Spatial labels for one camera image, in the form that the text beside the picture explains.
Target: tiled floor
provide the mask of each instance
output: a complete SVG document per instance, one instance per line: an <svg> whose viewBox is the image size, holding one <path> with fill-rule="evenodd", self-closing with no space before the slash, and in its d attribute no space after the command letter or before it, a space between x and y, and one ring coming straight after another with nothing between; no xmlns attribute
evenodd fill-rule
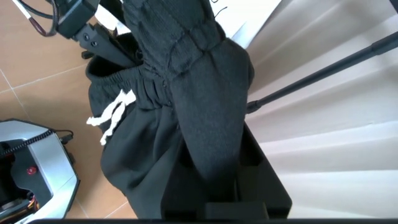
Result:
<svg viewBox="0 0 398 224"><path fill-rule="evenodd" d="M26 2L51 12L44 0ZM135 218L123 194L101 173L99 129L85 124L91 115L90 83L81 51L59 35L41 37L11 0L0 1L0 120L26 119L75 132L67 148L81 184L68 218Z"/></svg>

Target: white paper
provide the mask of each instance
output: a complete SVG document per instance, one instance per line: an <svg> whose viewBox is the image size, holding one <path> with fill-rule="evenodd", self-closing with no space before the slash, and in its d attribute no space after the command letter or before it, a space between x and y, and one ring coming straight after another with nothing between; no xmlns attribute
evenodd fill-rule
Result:
<svg viewBox="0 0 398 224"><path fill-rule="evenodd" d="M281 0L210 0L227 37L247 48Z"/></svg>

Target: black rod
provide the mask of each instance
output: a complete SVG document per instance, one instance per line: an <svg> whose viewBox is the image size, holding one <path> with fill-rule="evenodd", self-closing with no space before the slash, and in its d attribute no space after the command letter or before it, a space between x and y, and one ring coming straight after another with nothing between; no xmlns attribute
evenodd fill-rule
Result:
<svg viewBox="0 0 398 224"><path fill-rule="evenodd" d="M344 59L341 59L338 62L335 62L295 83L288 85L270 95L260 99L249 102L247 105L246 113L253 113L260 109L262 106L282 98L288 94L291 94L301 88L309 86L319 80L327 78L333 74L336 74L344 69L350 68L353 65L361 63L369 58L372 58L376 55L384 54L394 48L398 47L398 32L395 32L377 42L373 43L369 47L362 49Z"/></svg>

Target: black fabric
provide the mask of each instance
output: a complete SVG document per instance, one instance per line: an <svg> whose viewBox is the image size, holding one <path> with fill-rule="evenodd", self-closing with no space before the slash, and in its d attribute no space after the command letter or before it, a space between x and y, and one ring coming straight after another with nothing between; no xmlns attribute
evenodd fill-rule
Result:
<svg viewBox="0 0 398 224"><path fill-rule="evenodd" d="M94 116L120 89L137 96L107 138L101 159L106 178L139 218L160 218L162 192L183 138L212 200L225 200L254 75L248 54L225 37L208 0L124 0L123 7L143 64L121 70L95 57L86 71Z"/></svg>

